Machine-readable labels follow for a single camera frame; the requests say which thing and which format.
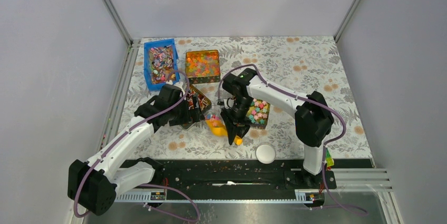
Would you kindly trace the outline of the orange plastic scoop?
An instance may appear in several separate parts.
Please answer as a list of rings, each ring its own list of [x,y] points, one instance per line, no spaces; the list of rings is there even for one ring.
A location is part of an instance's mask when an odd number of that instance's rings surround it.
[[[211,116],[205,119],[205,123],[213,135],[228,138],[228,131],[223,120],[220,117]]]

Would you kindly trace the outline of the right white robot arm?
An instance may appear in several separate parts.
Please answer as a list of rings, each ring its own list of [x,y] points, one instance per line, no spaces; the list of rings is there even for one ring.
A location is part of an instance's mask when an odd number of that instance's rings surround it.
[[[253,66],[241,73],[227,73],[219,82],[219,89],[228,92],[232,105],[218,100],[220,116],[225,124],[228,142],[243,138],[250,128],[248,110],[254,99],[280,108],[295,120],[297,138],[304,144],[304,185],[315,188],[323,182],[323,141],[332,130],[334,117],[323,95],[317,91],[304,95],[280,85],[269,83]]]

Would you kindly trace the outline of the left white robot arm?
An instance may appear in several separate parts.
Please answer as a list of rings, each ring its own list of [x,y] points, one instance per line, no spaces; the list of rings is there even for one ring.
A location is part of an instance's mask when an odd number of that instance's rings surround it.
[[[140,105],[124,129],[102,150],[86,161],[69,167],[67,195],[78,218],[107,212],[115,199],[142,184],[156,188],[163,183],[162,171],[147,161],[121,169],[121,165],[144,141],[160,128],[185,124],[190,119],[184,82],[165,84],[159,94]]]

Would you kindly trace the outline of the clear plastic jar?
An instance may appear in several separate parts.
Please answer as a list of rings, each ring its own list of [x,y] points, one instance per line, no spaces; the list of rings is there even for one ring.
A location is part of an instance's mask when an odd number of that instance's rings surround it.
[[[206,120],[221,120],[220,109],[210,109],[205,113]]]

